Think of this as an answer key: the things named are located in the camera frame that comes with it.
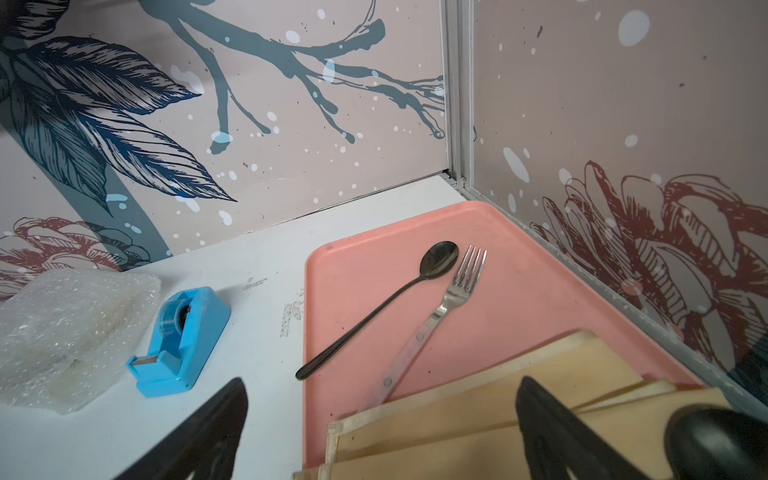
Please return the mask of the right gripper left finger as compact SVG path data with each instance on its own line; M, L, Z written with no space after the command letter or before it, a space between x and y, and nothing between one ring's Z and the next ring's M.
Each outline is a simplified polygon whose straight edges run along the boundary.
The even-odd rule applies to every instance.
M230 380L120 479L230 479L248 412L241 378Z

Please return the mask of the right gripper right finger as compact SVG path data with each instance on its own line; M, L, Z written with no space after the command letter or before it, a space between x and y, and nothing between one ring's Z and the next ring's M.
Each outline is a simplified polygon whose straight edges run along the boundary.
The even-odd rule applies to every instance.
M534 378L522 379L515 409L533 479L644 479Z

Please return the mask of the clear bubble wrap sheet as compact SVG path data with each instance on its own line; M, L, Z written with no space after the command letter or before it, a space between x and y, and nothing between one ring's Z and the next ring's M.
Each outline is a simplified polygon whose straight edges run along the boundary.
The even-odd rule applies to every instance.
M1 306L1 402L66 415L121 376L158 311L161 281L48 271Z

